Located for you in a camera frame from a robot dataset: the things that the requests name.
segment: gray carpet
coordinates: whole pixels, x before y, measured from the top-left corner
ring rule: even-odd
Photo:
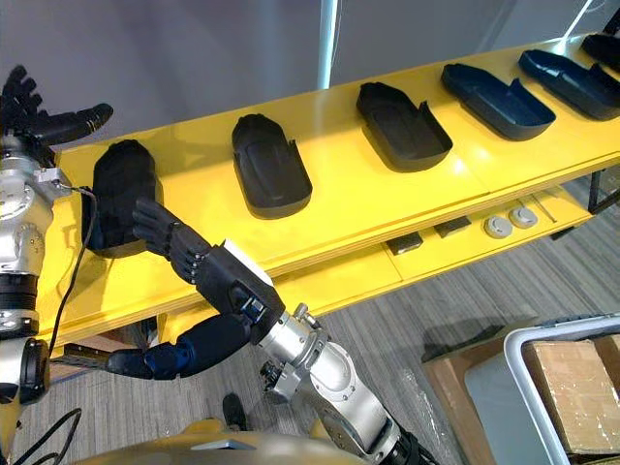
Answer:
[[[570,183],[587,200],[588,178]],[[356,361],[358,373],[394,416],[443,465],[466,463],[421,370],[423,357],[444,353],[481,331],[533,316],[557,318],[620,310],[620,209],[613,206],[569,235],[541,239],[498,257],[428,279],[323,318]],[[247,347],[191,379],[128,380],[92,372],[53,387],[23,415],[15,450],[24,451],[67,411],[81,407],[72,460],[173,435],[194,420],[221,417],[235,391],[254,429],[305,434],[312,412],[269,405],[262,397],[263,354]],[[46,450],[59,450],[60,433]]]

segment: yellow shelf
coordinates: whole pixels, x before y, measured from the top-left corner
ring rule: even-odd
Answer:
[[[362,132],[357,113],[359,82],[266,104],[186,121],[126,136],[152,153],[166,207],[211,242],[231,238],[272,277],[378,246],[552,187],[620,161],[617,120],[580,117],[525,77],[516,61],[523,49],[554,49],[557,41],[465,57],[509,81],[520,77],[557,114],[537,138],[501,139],[475,120],[442,86],[444,63],[372,77],[427,100],[454,141],[449,156],[432,169],[397,173],[385,167]],[[591,63],[571,39],[564,52]],[[295,138],[314,186],[310,203],[279,220],[260,220],[248,211],[233,168],[231,132],[237,119],[260,112]],[[65,151],[60,166],[76,185],[92,185],[95,162],[114,140]],[[41,336],[49,338],[55,312],[67,289],[80,239],[76,196],[54,207],[46,235],[39,283]],[[87,252],[74,295],[65,309],[58,344],[199,303],[162,258],[139,254],[105,260]]]
[[[508,219],[515,207],[527,206],[538,217],[532,228],[512,228],[510,236],[496,239],[484,231],[484,221],[492,215]],[[564,189],[547,189],[469,216],[472,224],[465,230],[441,238],[433,228],[419,232],[424,241],[418,249],[390,258],[406,283],[468,264],[498,254],[536,238],[575,226],[591,218],[591,215]]]
[[[535,226],[514,228],[504,239],[486,234],[486,218],[508,218],[509,211],[521,205],[535,212],[539,219]],[[281,276],[274,284],[288,311],[304,302],[313,315],[320,316],[579,225],[591,217],[564,189],[555,187],[476,213],[467,229],[443,239],[432,228],[423,230],[420,235],[424,242],[411,252],[394,256],[385,244],[377,245]],[[160,340],[174,342],[179,334],[216,313],[203,302],[190,310],[168,314],[159,322]]]

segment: black cable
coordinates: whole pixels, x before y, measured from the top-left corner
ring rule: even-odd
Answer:
[[[81,409],[74,409],[71,412],[69,412],[67,415],[65,415],[63,418],[61,418],[59,421],[57,421],[48,431],[46,434],[44,434],[41,439],[39,441],[37,441],[29,450],[26,451],[26,453],[24,455],[22,455],[16,462],[14,465],[23,465],[23,463],[28,460],[28,458],[30,458],[30,456],[35,453],[37,450],[39,450],[41,448],[41,446],[43,444],[45,444],[47,442],[47,440],[56,432],[58,431],[58,429],[60,429],[60,427],[62,427],[67,421],[69,421],[69,419],[71,417],[75,417],[74,418],[74,422],[71,425],[71,429],[69,431],[69,434],[67,435],[67,439],[65,440],[65,445],[62,448],[62,450],[60,451],[60,453],[57,454],[56,459],[54,460],[54,465],[59,464],[62,459],[65,457],[65,454],[67,453],[67,449],[69,448],[69,445],[71,444],[71,442],[74,439],[74,436],[76,434],[76,429],[78,428],[78,423],[79,423],[79,419],[81,418]]]
[[[79,254],[77,255],[76,265],[74,266],[74,271],[71,274],[71,281],[69,282],[69,288],[62,297],[60,301],[60,305],[58,306],[58,312],[56,313],[56,321],[54,323],[54,330],[51,334],[51,339],[49,341],[49,357],[51,358],[51,353],[54,350],[54,346],[56,345],[56,337],[58,336],[58,328],[60,327],[60,319],[62,317],[62,312],[65,309],[65,305],[67,304],[67,300],[69,299],[69,295],[71,295],[71,291],[74,289],[74,285],[76,284],[76,280],[78,279],[78,270],[79,264],[81,262],[81,258],[84,255],[86,250],[86,244],[90,242],[90,236],[93,233],[93,229],[95,227],[95,219],[97,218],[97,198],[95,195],[90,192],[88,189],[84,189],[82,187],[72,187],[72,191],[79,192],[88,196],[90,200],[92,200],[92,215],[90,216],[90,223],[88,224],[88,231],[86,232],[86,237],[84,238],[81,249],[79,249]]]
[[[39,460],[37,460],[32,465],[41,465],[42,463],[46,463],[49,460],[55,459],[57,456],[58,456],[58,452],[49,453],[48,455],[44,455],[43,457],[41,457]]]

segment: white bin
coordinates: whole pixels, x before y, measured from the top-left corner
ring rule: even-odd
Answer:
[[[570,465],[521,349],[531,341],[576,341],[620,333],[620,313],[512,331],[504,351],[465,374],[498,465]]]

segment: cardboard box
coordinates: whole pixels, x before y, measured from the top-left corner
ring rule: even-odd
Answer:
[[[533,342],[523,356],[566,452],[620,452],[620,402],[592,341]]]
[[[472,366],[495,357],[503,348],[504,339],[498,338],[435,358],[423,365],[428,382],[437,394],[454,434],[471,464],[497,465],[478,418],[476,406],[465,386],[465,373]]]
[[[620,334],[593,339],[604,369],[611,379],[616,392],[620,393]]]

